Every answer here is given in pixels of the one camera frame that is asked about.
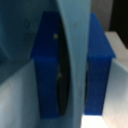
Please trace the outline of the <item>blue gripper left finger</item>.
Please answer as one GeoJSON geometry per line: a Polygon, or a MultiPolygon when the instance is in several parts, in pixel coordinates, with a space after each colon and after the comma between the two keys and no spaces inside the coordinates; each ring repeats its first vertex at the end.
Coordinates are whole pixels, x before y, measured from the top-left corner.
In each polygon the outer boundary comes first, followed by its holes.
{"type": "Polygon", "coordinates": [[[59,69],[59,13],[44,12],[31,52],[35,62],[40,116],[60,116],[57,94],[59,69]]]}

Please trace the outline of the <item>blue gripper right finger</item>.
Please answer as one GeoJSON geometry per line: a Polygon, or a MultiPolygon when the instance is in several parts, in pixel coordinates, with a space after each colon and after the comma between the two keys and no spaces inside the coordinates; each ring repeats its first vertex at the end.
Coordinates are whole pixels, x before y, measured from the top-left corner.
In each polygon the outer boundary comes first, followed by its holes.
{"type": "Polygon", "coordinates": [[[86,77],[86,115],[101,115],[111,61],[116,55],[94,13],[90,17],[88,69],[86,77]]]}

